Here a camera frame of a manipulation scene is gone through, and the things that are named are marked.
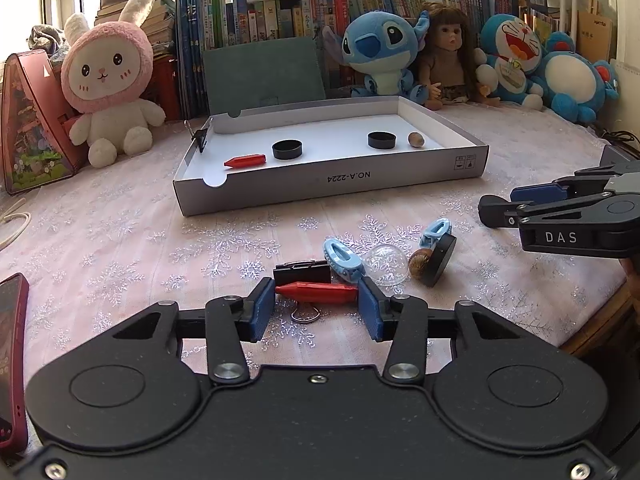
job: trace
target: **gray cloth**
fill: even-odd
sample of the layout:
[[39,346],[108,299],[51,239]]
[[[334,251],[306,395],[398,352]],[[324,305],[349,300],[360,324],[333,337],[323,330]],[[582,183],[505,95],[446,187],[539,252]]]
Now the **gray cloth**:
[[27,38],[27,45],[30,50],[38,48],[45,50],[52,66],[62,63],[69,51],[65,31],[55,28],[53,25],[34,25],[31,27],[31,35]]

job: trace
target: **pink bunny plush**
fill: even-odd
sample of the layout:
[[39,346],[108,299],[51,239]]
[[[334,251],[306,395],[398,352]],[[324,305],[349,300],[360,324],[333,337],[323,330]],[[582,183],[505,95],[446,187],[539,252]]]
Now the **pink bunny plush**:
[[83,14],[65,23],[71,48],[62,65],[62,91],[82,115],[71,127],[76,146],[89,144],[95,168],[113,164],[118,153],[137,155],[151,148],[148,126],[160,126],[161,107],[140,99],[153,71],[153,50],[140,25],[155,0],[129,0],[117,22],[89,29]]

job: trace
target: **smartphone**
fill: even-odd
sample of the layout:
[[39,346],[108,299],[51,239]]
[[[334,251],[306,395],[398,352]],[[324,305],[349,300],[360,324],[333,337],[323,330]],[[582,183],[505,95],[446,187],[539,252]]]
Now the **smartphone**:
[[22,346],[29,283],[20,273],[0,282],[0,454],[27,447]]

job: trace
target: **stitch's nose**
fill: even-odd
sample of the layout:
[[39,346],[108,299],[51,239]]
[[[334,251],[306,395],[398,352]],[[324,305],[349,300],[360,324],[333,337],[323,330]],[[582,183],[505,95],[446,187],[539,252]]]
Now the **stitch's nose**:
[[380,52],[380,40],[376,36],[367,36],[356,41],[356,48],[363,56],[376,57]]

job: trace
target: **phone screen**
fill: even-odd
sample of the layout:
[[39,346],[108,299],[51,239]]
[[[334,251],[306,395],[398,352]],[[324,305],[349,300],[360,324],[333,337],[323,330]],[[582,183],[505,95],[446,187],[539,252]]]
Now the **phone screen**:
[[15,276],[0,284],[0,442],[10,437],[13,429],[11,349],[21,278],[21,276]]

